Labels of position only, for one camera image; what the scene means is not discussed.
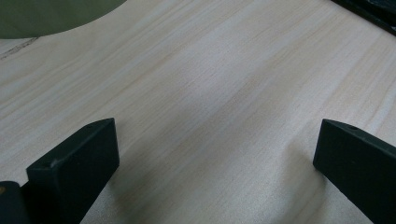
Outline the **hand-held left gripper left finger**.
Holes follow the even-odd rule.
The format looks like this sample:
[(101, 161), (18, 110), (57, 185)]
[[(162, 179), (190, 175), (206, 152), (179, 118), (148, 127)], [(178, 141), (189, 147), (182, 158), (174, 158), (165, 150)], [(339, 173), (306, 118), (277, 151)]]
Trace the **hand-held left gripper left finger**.
[(120, 165), (115, 120), (90, 123), (27, 168), (42, 224), (79, 224)]

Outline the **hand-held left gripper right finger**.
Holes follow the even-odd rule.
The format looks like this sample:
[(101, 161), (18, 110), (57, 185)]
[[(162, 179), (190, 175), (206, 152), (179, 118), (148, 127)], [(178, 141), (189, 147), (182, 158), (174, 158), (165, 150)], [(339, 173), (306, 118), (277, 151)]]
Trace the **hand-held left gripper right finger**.
[(396, 147), (325, 119), (313, 165), (374, 224), (396, 224)]

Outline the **green plastic trash bin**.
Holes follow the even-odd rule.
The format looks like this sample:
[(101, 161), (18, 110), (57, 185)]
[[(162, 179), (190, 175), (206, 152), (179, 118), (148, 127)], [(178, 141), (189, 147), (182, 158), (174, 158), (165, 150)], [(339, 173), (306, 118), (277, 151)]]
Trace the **green plastic trash bin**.
[(103, 17), (126, 0), (0, 0), (0, 39), (52, 35)]

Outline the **dark straight-edged object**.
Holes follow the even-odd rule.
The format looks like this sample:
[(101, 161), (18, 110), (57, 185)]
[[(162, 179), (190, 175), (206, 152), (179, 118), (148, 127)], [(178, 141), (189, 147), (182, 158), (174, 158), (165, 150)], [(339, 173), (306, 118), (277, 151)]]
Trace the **dark straight-edged object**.
[(396, 0), (332, 0), (396, 36)]

